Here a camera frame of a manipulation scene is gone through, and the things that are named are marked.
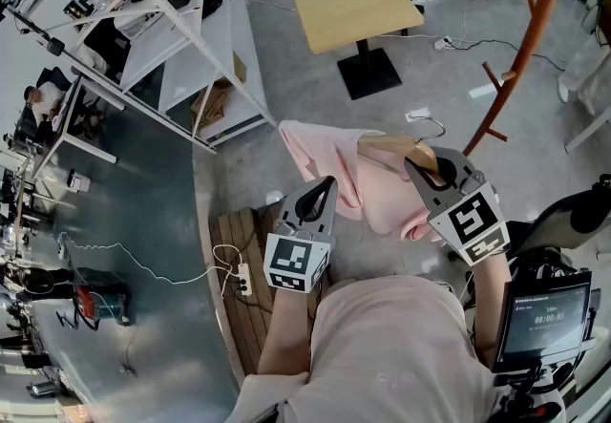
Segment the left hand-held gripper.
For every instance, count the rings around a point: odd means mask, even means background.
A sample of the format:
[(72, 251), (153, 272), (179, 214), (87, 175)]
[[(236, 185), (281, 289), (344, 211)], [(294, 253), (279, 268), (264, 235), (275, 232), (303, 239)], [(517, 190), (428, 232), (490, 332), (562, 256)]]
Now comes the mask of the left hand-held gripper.
[(321, 177), (286, 197), (266, 239), (263, 273), (270, 286), (310, 292), (321, 279), (334, 247), (337, 192), (334, 177)]

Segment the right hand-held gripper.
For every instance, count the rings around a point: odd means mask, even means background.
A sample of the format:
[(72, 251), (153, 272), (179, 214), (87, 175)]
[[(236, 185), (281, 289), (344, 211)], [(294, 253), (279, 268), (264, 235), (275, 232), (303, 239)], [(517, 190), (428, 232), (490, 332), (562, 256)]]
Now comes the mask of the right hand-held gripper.
[(497, 194), (481, 172), (458, 150), (432, 147), (437, 172), (405, 158), (404, 167), (430, 209), (429, 225), (469, 266), (509, 244)]

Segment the wooden clothes hanger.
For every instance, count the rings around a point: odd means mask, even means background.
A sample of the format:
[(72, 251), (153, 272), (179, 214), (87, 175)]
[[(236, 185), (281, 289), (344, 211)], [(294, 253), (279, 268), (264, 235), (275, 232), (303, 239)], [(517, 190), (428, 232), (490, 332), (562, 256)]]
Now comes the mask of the wooden clothes hanger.
[(359, 137), (357, 156), (362, 161), (376, 165), (387, 172), (399, 177), (402, 181), (412, 182), (411, 172), (400, 170), (393, 164), (373, 156), (370, 151), (384, 152), (394, 155), (400, 159), (409, 160), (416, 171), (422, 171), (425, 179), (431, 179), (433, 185), (445, 185), (446, 182), (439, 174), (439, 165), (433, 149), (425, 143), (426, 140), (443, 137), (446, 134), (445, 126), (437, 119), (430, 116), (416, 116), (408, 114), (412, 120), (426, 120), (437, 125), (440, 130), (430, 136), (422, 136), (418, 139), (405, 136), (391, 135), (362, 135)]

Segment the pink shirt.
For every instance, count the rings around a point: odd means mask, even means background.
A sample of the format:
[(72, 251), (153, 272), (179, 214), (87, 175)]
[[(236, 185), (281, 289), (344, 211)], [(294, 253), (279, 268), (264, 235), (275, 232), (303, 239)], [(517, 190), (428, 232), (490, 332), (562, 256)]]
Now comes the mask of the pink shirt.
[(360, 146), (374, 130), (343, 129), (284, 120), (279, 132), (305, 181), (333, 176), (338, 182), (336, 212), (353, 221), (365, 220), (380, 235), (403, 240), (441, 237), (429, 226), (429, 209), (418, 194), (403, 160), (397, 155)]

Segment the person's right forearm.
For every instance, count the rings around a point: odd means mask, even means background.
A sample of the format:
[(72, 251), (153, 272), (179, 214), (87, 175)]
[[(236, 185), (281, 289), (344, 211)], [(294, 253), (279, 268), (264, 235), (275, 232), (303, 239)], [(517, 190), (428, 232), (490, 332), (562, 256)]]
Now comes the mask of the person's right forearm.
[(504, 253), (491, 255), (474, 266), (474, 346), (482, 364), (494, 363), (496, 337), (503, 310), (505, 285), (511, 273)]

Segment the person's left forearm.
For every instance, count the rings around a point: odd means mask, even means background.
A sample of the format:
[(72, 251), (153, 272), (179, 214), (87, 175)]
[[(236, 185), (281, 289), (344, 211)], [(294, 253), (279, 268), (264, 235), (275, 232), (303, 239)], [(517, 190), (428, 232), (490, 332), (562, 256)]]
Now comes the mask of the person's left forearm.
[(307, 314), (304, 293), (277, 291), (258, 366), (259, 375), (292, 376), (311, 372)]

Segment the white power strip with plugs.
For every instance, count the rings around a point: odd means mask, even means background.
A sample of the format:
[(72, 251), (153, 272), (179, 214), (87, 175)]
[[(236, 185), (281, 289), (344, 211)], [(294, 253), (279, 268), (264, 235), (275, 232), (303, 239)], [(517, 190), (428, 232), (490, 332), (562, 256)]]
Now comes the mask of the white power strip with plugs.
[(238, 264), (238, 279), (239, 279), (239, 292), (242, 296), (248, 297), (252, 294), (252, 281), (249, 264), (240, 263)]

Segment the wooden slat platform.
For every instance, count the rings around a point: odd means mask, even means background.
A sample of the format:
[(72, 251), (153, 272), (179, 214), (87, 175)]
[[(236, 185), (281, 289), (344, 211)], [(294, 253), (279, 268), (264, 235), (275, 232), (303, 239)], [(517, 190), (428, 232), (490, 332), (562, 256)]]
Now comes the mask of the wooden slat platform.
[[(222, 291), (222, 320), (228, 328), (223, 337), (232, 356), (232, 364), (239, 380), (257, 371), (271, 314), (275, 289), (263, 274), (263, 255), (266, 235), (273, 231), (282, 205), (277, 202), (259, 209), (250, 207), (219, 216), (210, 224), (212, 246), (218, 256), (215, 264)], [(226, 273), (238, 270), (239, 260), (249, 267), (252, 293), (240, 292), (239, 280)]]

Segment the black mesh office chair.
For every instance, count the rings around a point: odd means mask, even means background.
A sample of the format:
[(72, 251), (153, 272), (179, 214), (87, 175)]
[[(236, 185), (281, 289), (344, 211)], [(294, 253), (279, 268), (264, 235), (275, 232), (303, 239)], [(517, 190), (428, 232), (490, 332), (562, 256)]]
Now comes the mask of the black mesh office chair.
[(514, 281), (569, 276), (579, 272), (564, 254), (611, 225), (611, 174), (584, 192), (547, 207), (532, 222), (510, 221), (506, 253)]

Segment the flat cardboard boxes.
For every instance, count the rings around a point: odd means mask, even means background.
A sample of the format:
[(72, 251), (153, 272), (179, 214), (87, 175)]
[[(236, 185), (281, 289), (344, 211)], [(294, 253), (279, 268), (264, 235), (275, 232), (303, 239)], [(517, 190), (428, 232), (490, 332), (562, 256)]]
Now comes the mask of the flat cardboard boxes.
[(228, 98), (229, 92), (226, 88), (220, 89), (213, 86), (212, 90), (208, 92), (204, 87), (190, 106), (192, 124), (196, 123), (198, 116), (200, 117), (199, 130), (220, 121), (224, 117), (224, 106)]

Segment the person's pale shirt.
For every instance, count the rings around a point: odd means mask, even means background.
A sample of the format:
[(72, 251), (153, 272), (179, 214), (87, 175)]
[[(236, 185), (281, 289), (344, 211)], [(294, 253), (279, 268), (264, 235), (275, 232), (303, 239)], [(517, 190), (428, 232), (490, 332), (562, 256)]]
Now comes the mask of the person's pale shirt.
[(370, 279), (319, 304), (309, 370), (247, 376), (226, 423), (487, 423), (493, 380), (446, 287)]

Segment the brown wooden coat rack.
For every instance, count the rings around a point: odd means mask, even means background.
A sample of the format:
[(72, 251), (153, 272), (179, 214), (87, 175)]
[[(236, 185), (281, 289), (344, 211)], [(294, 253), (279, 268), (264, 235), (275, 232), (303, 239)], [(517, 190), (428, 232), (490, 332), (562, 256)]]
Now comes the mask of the brown wooden coat rack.
[(505, 104), (508, 102), (520, 78), (526, 71), (531, 58), (534, 56), (534, 52), (537, 49), (537, 45), (543, 35), (552, 10), (556, 4), (556, 0), (527, 0), (527, 3), (531, 14), (531, 19), (522, 38), (520, 47), (517, 50), (516, 58), (511, 66), (511, 69), (503, 76), (504, 83), (500, 85), (498, 79), (495, 77), (488, 64), (486, 62), (482, 64), (482, 67), (496, 89), (496, 96), (488, 113), (486, 116), (484, 116), (472, 139), (463, 150), (463, 154), (466, 157), (468, 157), (471, 152), (474, 151), (476, 146), (486, 135), (496, 137), (499, 140), (507, 140), (504, 135), (501, 135), (493, 130), (493, 124), (504, 108)]

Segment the black monitor screen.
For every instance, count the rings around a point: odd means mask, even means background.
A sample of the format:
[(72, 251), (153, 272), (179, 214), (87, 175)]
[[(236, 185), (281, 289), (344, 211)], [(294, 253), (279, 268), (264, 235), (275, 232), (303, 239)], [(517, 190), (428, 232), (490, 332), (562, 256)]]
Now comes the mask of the black monitor screen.
[(593, 349), (588, 334), (589, 271), (505, 286), (492, 372), (550, 366)]

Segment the square yellow wooden table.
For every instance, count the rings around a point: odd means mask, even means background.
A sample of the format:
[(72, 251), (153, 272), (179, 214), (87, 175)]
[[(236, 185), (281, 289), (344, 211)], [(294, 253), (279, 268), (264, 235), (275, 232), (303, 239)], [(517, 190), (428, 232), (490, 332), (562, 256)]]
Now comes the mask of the square yellow wooden table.
[(313, 53), (357, 46), (356, 55), (337, 62), (352, 100), (402, 84), (384, 49), (372, 50), (369, 40), (423, 25), (424, 16), (411, 0), (294, 1)]

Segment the white metal shelving unit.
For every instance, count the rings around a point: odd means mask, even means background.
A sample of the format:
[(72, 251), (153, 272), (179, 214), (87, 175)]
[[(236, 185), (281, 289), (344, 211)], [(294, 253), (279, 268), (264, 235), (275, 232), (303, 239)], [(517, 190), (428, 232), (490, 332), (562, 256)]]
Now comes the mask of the white metal shelving unit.
[[(68, 61), (124, 105), (135, 107), (204, 150), (214, 153), (217, 144), (275, 122), (267, 110), (248, 0), (189, 0), (181, 9), (174, 8), (170, 0), (86, 0), (92, 14), (67, 22), (81, 27), (78, 44), (104, 20), (152, 17), (132, 40), (118, 81), (77, 57), (76, 45), (64, 46), (55, 35), (56, 26), (40, 29), (34, 25), (30, 14), (42, 1), (0, 0), (0, 19), (12, 14), (49, 53)], [(247, 69), (244, 83), (234, 75), (233, 53)], [(181, 126), (167, 115), (204, 87), (210, 92), (216, 81), (228, 82), (234, 98), (221, 122), (199, 130), (198, 123)]]

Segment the red and teal machine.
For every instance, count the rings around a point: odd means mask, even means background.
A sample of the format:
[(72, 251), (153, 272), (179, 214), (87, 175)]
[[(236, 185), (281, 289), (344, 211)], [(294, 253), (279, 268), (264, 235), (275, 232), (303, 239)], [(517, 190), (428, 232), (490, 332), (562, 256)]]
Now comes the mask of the red and teal machine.
[(87, 267), (74, 270), (74, 312), (89, 329), (98, 331), (102, 320), (130, 326), (130, 300), (128, 286), (115, 273)]

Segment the small white box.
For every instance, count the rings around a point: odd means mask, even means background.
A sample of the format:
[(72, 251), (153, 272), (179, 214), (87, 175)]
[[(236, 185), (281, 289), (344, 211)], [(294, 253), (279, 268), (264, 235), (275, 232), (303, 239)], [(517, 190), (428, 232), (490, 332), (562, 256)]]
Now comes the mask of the small white box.
[(91, 186), (91, 179), (75, 169), (71, 169), (67, 179), (68, 189), (74, 193), (86, 193)]

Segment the white desk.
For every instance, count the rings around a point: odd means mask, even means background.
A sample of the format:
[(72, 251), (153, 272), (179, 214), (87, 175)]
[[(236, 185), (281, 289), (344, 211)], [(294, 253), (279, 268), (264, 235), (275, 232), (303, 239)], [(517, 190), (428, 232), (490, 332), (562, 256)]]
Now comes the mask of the white desk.
[(42, 146), (42, 153), (37, 155), (34, 159), (34, 165), (32, 169), (32, 178), (34, 180), (39, 179), (47, 164), (51, 161), (52, 157), (59, 150), (62, 144), (69, 144), (77, 149), (84, 151), (94, 157), (105, 160), (109, 163), (115, 164), (117, 157), (84, 138), (84, 133), (78, 134), (74, 127), (77, 126), (78, 117), (76, 113), (76, 107), (81, 95), (86, 96), (91, 94), (95, 96), (93, 103), (97, 103), (100, 99), (106, 103), (117, 108), (119, 111), (125, 109), (125, 105), (114, 98), (104, 87), (90, 78), (83, 75), (78, 76), (69, 91), (65, 95), (65, 99), (60, 108), (59, 115), (57, 116), (56, 125), (52, 125), (51, 133), (51, 144)]

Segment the black monitor mount rig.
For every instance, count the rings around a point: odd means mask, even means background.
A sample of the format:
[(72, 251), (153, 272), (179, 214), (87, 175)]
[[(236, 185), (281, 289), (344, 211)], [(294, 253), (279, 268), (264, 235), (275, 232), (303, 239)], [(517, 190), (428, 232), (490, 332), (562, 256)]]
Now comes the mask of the black monitor mount rig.
[(560, 389), (574, 369), (575, 364), (568, 362), (496, 374), (494, 386), (511, 390), (501, 397), (488, 423), (566, 423)]

